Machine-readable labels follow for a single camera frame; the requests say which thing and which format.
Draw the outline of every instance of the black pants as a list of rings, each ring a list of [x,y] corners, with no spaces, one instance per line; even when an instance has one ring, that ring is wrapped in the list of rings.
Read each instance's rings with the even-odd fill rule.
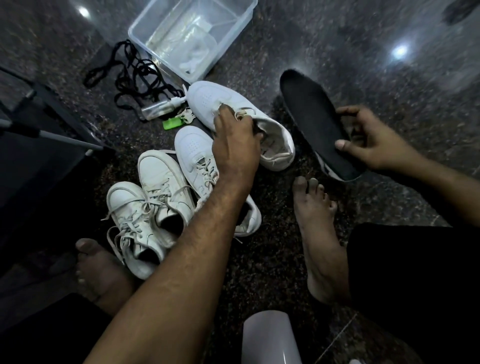
[[[347,247],[353,305],[412,346],[426,363],[459,362],[476,349],[474,247],[479,232],[357,226]],[[2,334],[0,352],[15,355],[17,362],[28,357],[80,364],[110,320],[72,294]]]

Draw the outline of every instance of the dark granite floor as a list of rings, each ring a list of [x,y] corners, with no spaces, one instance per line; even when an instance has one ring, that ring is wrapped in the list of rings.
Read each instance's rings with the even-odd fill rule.
[[[114,107],[110,79],[86,90],[82,75],[126,29],[146,0],[2,0],[0,60],[54,89],[63,103],[118,157],[99,177],[90,214],[106,214],[118,181],[138,182],[136,160],[148,149],[173,147],[175,132],[141,124]],[[337,105],[364,103],[422,153],[475,176],[480,169],[480,11],[473,0],[260,0],[254,18],[207,79],[248,97],[291,131],[297,158],[284,172],[260,169],[252,197],[263,224],[234,244],[215,320],[208,362],[240,362],[241,328],[250,315],[290,315],[304,363],[315,363],[354,312],[332,310],[307,292],[300,234],[292,209],[295,176],[312,173],[339,202],[336,228],[346,242],[355,224],[444,225],[413,190],[373,173],[353,183],[327,179],[282,109],[278,80],[296,68],[318,80]],[[78,9],[83,6],[90,16]],[[13,105],[23,90],[0,75],[0,97]],[[103,236],[108,223],[84,229]],[[417,363],[405,344],[355,316],[321,359],[347,363]]]

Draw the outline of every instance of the white shoe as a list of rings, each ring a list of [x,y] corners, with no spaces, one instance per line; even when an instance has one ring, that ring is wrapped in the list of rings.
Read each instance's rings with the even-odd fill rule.
[[[229,105],[235,117],[250,115],[265,133],[260,164],[273,171],[284,170],[292,164],[295,145],[291,134],[238,92],[213,82],[197,81],[188,89],[187,101],[195,116],[213,131],[214,118],[221,104]]]
[[[212,138],[195,126],[185,126],[175,136],[175,151],[180,167],[200,197],[197,209],[203,206],[218,180],[212,144]],[[262,223],[262,214],[250,195],[246,204],[248,212],[242,223],[235,228],[236,237],[253,234]]]
[[[112,216],[120,230],[112,241],[110,231],[114,227],[110,228],[107,240],[117,258],[140,279],[147,279],[166,254],[150,226],[150,214],[144,211],[146,202],[141,187],[131,182],[116,183],[107,194],[106,219]]]
[[[187,180],[166,152],[149,150],[138,158],[138,176],[152,214],[151,225],[165,248],[171,248],[195,211]]]

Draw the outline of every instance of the bare foot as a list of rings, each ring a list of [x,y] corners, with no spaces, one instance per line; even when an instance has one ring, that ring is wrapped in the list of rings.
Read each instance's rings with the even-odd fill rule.
[[[95,240],[80,239],[75,246],[80,294],[114,316],[133,295],[133,275]]]
[[[315,178],[297,177],[293,183],[295,216],[302,236],[307,285],[323,303],[347,301],[347,252],[336,237],[333,220],[337,204]]]

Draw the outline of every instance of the tangled black cord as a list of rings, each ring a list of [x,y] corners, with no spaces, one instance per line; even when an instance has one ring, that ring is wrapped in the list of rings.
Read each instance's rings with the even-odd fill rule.
[[[121,47],[124,47],[123,51],[125,53],[125,58],[127,59],[127,64],[116,59],[117,52]],[[123,110],[132,110],[135,112],[137,118],[142,122],[145,122],[146,120],[140,117],[136,108],[127,104],[119,104],[119,100],[123,96],[131,96],[138,106],[140,106],[140,108],[144,106],[142,100],[158,102],[161,94],[165,95],[169,100],[172,97],[185,96],[183,90],[176,89],[173,85],[165,82],[159,68],[155,63],[149,59],[141,59],[138,49],[129,40],[119,42],[115,45],[112,55],[110,56],[110,60],[104,66],[94,68],[87,72],[84,79],[84,86],[86,88],[95,87],[108,75],[108,72],[110,72],[113,67],[120,65],[123,66],[123,68],[115,80],[115,87],[119,93],[115,95],[113,100],[118,108]],[[145,79],[150,74],[156,76],[155,80],[153,80],[151,83]],[[140,92],[137,85],[137,78],[140,78],[140,80],[143,82],[143,85],[147,87],[145,92]]]

